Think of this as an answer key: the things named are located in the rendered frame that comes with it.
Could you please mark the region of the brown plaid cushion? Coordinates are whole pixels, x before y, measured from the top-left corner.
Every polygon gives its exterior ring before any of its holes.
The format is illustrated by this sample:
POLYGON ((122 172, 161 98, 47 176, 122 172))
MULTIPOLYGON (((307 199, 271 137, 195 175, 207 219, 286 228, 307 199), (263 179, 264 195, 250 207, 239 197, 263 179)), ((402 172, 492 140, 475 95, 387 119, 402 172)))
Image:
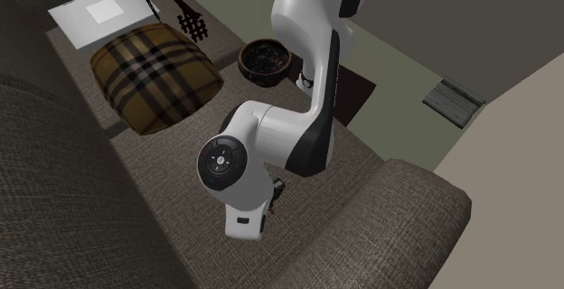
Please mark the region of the brown plaid cushion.
POLYGON ((223 86, 204 52, 166 23, 119 35, 92 55, 90 66, 104 99, 139 135, 190 117, 223 86))

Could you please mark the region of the dark robot stand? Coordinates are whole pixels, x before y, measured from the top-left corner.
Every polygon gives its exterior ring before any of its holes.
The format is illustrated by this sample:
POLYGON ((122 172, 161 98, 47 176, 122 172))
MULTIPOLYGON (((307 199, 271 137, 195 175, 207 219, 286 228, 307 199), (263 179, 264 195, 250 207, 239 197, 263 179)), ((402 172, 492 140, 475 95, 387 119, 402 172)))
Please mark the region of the dark robot stand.
POLYGON ((375 88, 375 83, 340 65, 333 117, 348 126, 375 88))

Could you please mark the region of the black grid spatula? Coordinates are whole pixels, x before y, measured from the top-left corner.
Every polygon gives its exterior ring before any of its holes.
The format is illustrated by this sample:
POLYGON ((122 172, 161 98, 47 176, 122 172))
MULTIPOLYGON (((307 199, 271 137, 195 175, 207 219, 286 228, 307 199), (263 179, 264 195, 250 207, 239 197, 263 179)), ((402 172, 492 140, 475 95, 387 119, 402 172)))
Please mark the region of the black grid spatula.
POLYGON ((183 12, 177 16, 178 23, 183 32, 189 34, 194 42, 208 38, 209 34, 202 14, 194 11, 184 0, 174 1, 183 12))

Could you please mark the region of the dark speckled bowl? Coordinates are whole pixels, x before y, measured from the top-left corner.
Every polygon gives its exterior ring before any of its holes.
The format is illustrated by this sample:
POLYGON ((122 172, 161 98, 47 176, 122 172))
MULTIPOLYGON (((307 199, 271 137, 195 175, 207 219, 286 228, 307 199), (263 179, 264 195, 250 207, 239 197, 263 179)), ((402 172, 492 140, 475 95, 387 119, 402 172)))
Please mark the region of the dark speckled bowl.
POLYGON ((258 39, 240 50, 238 68, 248 81, 262 88, 272 88, 288 76, 292 58, 292 53, 280 41, 258 39))

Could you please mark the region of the white flat rectangular box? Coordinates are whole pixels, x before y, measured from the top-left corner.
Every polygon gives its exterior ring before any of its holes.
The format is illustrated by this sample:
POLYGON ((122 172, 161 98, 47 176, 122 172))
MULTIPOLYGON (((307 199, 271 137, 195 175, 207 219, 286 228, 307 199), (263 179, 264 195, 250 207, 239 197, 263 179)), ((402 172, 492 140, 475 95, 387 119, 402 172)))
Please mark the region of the white flat rectangular box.
POLYGON ((73 0, 48 10, 77 51, 95 51, 120 34, 158 20, 146 0, 73 0))

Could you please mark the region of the grey-brown fabric sofa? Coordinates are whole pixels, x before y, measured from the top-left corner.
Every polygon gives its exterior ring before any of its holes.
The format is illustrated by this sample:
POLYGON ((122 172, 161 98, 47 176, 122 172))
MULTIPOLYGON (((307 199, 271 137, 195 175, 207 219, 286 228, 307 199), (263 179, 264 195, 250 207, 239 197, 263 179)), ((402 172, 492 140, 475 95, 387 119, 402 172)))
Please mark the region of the grey-brown fabric sofa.
MULTIPOLYGON (((243 41, 212 14, 203 52, 224 86, 196 114, 137 135, 99 91, 89 56, 50 17, 71 0, 0 0, 0 289, 428 289, 471 217, 466 193, 383 160, 334 125, 322 173, 286 185, 261 240, 224 234, 195 161, 247 99, 304 111, 237 68, 243 41)), ((176 24, 173 0, 152 0, 176 24)))

